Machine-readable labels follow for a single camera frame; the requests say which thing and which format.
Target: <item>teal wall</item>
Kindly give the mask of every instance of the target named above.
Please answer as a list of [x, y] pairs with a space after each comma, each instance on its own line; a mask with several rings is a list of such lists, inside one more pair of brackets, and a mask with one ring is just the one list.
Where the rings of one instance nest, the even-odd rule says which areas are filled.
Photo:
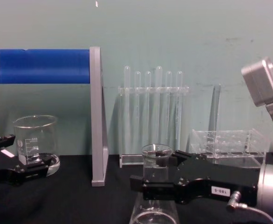
[[[241, 67], [273, 61], [273, 1], [267, 0], [0, 0], [0, 48], [102, 47], [111, 153], [115, 102], [123, 67], [182, 70], [192, 89], [189, 130], [206, 130], [210, 91], [221, 83], [221, 129], [257, 127], [273, 140], [264, 108], [255, 108]], [[0, 85], [0, 134], [22, 115], [59, 118], [61, 154], [90, 153], [89, 85]]]

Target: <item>silver cylindrical motor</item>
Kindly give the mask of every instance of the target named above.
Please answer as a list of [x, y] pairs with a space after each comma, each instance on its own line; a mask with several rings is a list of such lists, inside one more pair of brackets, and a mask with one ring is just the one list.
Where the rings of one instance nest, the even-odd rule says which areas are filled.
[[273, 165], [263, 164], [261, 167], [257, 207], [273, 217]]

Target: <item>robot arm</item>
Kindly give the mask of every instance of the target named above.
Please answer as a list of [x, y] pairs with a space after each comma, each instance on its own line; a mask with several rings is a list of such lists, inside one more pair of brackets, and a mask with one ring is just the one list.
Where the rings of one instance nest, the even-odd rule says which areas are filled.
[[273, 63], [266, 57], [241, 70], [256, 106], [266, 105], [273, 121]]
[[0, 137], [0, 182], [20, 185], [25, 181], [46, 177], [51, 157], [39, 163], [24, 165], [17, 156], [8, 152], [4, 147], [13, 145], [15, 136]]
[[273, 216], [273, 165], [263, 164], [261, 169], [229, 167], [182, 151], [176, 151], [171, 160], [178, 162], [173, 182], [149, 182], [133, 175], [131, 189], [142, 192], [145, 200], [187, 204], [204, 197], [225, 201], [229, 211], [251, 210], [273, 223], [268, 215]]
[[228, 202], [238, 191], [242, 195], [240, 203], [256, 206], [258, 169], [212, 164], [204, 156], [182, 151], [172, 155], [175, 160], [179, 164], [173, 182], [147, 182], [132, 176], [131, 188], [143, 192], [147, 200], [174, 200], [181, 204], [202, 197]]

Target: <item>test tube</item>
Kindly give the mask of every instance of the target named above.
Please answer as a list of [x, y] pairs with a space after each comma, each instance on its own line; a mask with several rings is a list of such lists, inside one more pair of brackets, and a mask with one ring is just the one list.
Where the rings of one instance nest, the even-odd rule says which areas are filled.
[[166, 144], [169, 144], [169, 119], [170, 119], [170, 95], [171, 95], [171, 85], [172, 85], [172, 73], [167, 71], [165, 74], [165, 86], [166, 86], [166, 114], [165, 114], [165, 139]]
[[144, 79], [145, 79], [144, 87], [146, 88], [146, 90], [145, 90], [145, 100], [144, 100], [144, 108], [143, 108], [143, 117], [144, 117], [144, 119], [143, 119], [143, 121], [144, 121], [144, 126], [143, 126], [144, 142], [143, 142], [143, 145], [145, 146], [145, 145], [149, 144], [151, 72], [149, 72], [149, 71], [145, 72]]
[[140, 121], [140, 87], [141, 87], [141, 73], [136, 71], [134, 74], [134, 108], [132, 121], [132, 147], [133, 152], [137, 152], [142, 146], [139, 145], [139, 121]]
[[162, 83], [163, 68], [157, 66], [155, 68], [155, 93], [154, 93], [154, 107], [152, 116], [153, 125], [153, 142], [159, 143], [159, 114], [160, 114], [160, 87]]
[[182, 116], [182, 81], [183, 72], [177, 72], [176, 87], [178, 88], [176, 96], [176, 150], [180, 150], [180, 132], [181, 132], [181, 116]]
[[124, 105], [124, 152], [130, 149], [130, 67], [124, 68], [124, 93], [125, 93], [125, 105]]
[[213, 87], [208, 131], [213, 131], [214, 132], [214, 131], [217, 130], [220, 90], [221, 90], [221, 85], [220, 84], [217, 84], [217, 85], [215, 85]]

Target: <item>clear acrylic box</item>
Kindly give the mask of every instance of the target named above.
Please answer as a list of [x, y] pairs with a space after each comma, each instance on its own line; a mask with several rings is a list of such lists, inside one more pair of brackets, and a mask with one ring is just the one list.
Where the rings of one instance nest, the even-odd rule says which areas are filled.
[[189, 153], [203, 154], [212, 163], [259, 168], [269, 151], [270, 141], [255, 129], [244, 131], [195, 131]]

